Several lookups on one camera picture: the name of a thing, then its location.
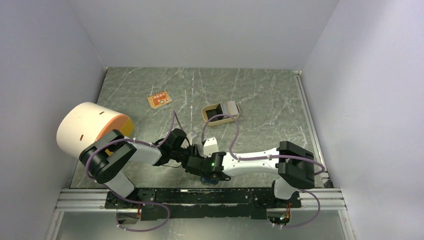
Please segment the blue leather card holder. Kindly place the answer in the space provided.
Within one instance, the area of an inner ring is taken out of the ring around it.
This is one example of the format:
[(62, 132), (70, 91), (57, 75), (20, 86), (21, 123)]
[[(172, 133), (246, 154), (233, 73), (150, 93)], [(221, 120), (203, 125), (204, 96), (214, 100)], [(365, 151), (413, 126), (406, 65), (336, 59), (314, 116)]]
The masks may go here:
[(219, 181), (220, 181), (220, 179), (219, 178), (214, 178), (214, 177), (212, 177), (212, 178), (207, 178), (207, 177), (201, 177), (200, 178), (200, 181), (202, 182), (202, 183), (205, 183), (205, 184), (211, 184), (211, 185), (217, 185), (218, 183), (219, 183)]

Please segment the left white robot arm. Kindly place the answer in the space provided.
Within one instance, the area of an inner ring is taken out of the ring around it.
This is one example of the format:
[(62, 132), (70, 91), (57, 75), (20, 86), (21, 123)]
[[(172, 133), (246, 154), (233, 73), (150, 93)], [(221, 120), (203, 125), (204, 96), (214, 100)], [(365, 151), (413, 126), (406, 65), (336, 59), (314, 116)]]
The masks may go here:
[(114, 129), (86, 147), (78, 159), (88, 167), (88, 173), (97, 183), (114, 191), (124, 207), (132, 208), (138, 203), (139, 191), (122, 172), (128, 161), (163, 166), (174, 160), (186, 167), (189, 157), (198, 155), (197, 145), (192, 145), (187, 134), (178, 128), (173, 129), (166, 138), (147, 144), (130, 140)]

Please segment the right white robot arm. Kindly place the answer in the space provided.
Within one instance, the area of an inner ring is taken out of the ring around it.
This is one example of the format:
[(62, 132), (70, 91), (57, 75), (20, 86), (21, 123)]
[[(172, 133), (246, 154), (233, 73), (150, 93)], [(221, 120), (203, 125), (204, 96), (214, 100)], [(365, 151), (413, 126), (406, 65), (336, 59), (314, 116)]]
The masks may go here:
[(181, 161), (187, 173), (200, 176), (203, 182), (218, 184), (230, 181), (233, 177), (246, 174), (276, 174), (270, 202), (282, 207), (296, 190), (310, 190), (315, 187), (314, 155), (300, 146), (281, 141), (279, 146), (265, 151), (230, 153), (219, 151), (215, 138), (203, 142), (203, 153), (195, 146)]

